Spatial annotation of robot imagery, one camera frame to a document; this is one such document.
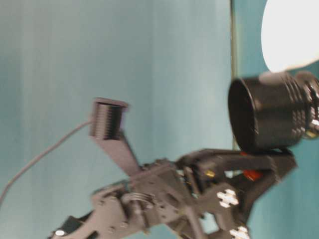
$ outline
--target black lens barrel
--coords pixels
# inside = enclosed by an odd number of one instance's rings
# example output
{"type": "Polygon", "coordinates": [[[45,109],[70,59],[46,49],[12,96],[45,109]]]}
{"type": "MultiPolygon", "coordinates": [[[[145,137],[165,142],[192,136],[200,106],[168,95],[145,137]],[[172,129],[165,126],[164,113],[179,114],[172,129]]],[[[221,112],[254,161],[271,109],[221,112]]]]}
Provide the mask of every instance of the black lens barrel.
{"type": "Polygon", "coordinates": [[[264,73],[233,81],[228,108],[241,149],[259,152],[298,143],[316,117],[313,108],[318,104],[309,98],[309,85],[314,89],[318,81],[308,72],[297,77],[287,72],[264,73]]]}

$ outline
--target teal wall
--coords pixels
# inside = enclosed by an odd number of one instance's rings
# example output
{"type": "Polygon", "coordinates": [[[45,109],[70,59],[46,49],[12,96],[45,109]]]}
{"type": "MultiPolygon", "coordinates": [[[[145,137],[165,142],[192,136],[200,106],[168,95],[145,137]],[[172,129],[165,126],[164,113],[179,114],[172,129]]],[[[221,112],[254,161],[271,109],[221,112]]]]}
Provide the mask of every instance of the teal wall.
{"type": "MultiPolygon", "coordinates": [[[[229,1],[2,0],[0,32],[0,188],[85,121],[96,96],[132,105],[125,129],[142,163],[231,148],[229,1]]],[[[125,178],[87,134],[13,186],[1,238],[46,238],[91,210],[91,192],[125,178]]]]}
{"type": "MultiPolygon", "coordinates": [[[[261,50],[261,23],[266,0],[233,0],[236,75],[267,71],[261,50]]],[[[306,68],[319,76],[319,63],[306,68]]],[[[271,189],[255,206],[250,219],[255,239],[308,239],[319,235],[319,140],[293,147],[299,168],[271,189]]]]}
{"type": "Polygon", "coordinates": [[[231,148],[230,2],[154,1],[154,154],[231,148]]]}
{"type": "MultiPolygon", "coordinates": [[[[0,188],[87,120],[96,96],[133,106],[127,136],[141,162],[153,158],[152,9],[149,0],[0,1],[0,188]]],[[[68,215],[90,211],[95,189],[125,178],[87,135],[13,186],[0,238],[46,238],[68,215]]]]}

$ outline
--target wire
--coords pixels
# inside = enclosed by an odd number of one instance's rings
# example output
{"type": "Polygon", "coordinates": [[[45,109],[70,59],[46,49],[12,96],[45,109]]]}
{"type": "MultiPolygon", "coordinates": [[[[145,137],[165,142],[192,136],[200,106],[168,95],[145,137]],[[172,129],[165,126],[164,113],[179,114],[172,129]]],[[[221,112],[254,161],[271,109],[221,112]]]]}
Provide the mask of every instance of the wire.
{"type": "Polygon", "coordinates": [[[33,158],[26,166],[24,166],[9,182],[8,184],[5,186],[1,197],[0,197],[0,209],[1,209],[1,205],[4,201],[4,198],[7,194],[7,192],[9,191],[10,187],[13,185],[13,183],[19,179],[28,169],[30,169],[33,165],[35,165],[38,161],[40,161],[44,156],[46,156],[48,153],[50,153],[51,151],[55,150],[57,147],[59,147],[65,140],[67,140],[70,136],[72,136],[74,133],[76,133],[77,131],[79,131],[81,128],[89,125],[91,123],[91,121],[87,121],[84,122],[80,125],[78,125],[75,129],[73,129],[72,131],[70,131],[69,133],[67,133],[65,136],[63,136],[57,143],[55,143],[54,145],[48,147],[44,152],[42,152],[41,154],[39,154],[38,156],[36,156],[35,158],[33,158]]]}

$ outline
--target red component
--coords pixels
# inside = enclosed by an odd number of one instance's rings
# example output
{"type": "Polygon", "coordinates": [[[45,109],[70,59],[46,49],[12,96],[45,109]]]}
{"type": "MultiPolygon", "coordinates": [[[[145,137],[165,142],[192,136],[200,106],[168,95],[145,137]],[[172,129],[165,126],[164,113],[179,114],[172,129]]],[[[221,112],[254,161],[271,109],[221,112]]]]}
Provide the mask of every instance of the red component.
{"type": "Polygon", "coordinates": [[[260,179],[263,176],[262,172],[256,170],[244,170],[243,173],[245,177],[251,181],[256,181],[257,179],[260,179]]]}

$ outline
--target light bulb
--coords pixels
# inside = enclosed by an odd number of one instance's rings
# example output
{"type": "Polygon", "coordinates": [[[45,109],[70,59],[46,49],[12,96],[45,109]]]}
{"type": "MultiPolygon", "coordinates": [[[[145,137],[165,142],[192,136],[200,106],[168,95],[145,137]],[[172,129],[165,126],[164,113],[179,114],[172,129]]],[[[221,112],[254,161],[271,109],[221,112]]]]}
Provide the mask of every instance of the light bulb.
{"type": "Polygon", "coordinates": [[[272,72],[306,66],[319,60],[318,0],[268,0],[261,42],[272,72]]]}

